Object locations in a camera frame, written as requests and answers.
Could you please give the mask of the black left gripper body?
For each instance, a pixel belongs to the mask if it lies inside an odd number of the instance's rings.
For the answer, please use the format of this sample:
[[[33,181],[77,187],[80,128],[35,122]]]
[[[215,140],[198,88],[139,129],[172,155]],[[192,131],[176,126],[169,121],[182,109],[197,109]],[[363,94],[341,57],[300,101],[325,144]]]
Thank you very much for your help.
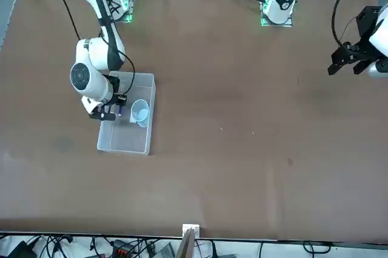
[[[345,42],[345,47],[356,58],[373,58],[376,54],[374,46],[368,40],[360,40],[355,44]]]

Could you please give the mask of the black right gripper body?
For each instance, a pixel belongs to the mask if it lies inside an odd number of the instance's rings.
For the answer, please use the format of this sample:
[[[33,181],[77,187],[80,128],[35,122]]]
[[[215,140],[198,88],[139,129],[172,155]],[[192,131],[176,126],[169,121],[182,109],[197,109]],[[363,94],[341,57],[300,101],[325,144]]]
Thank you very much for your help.
[[[117,105],[119,107],[124,107],[127,102],[127,95],[121,93],[114,93],[111,100],[110,105]]]

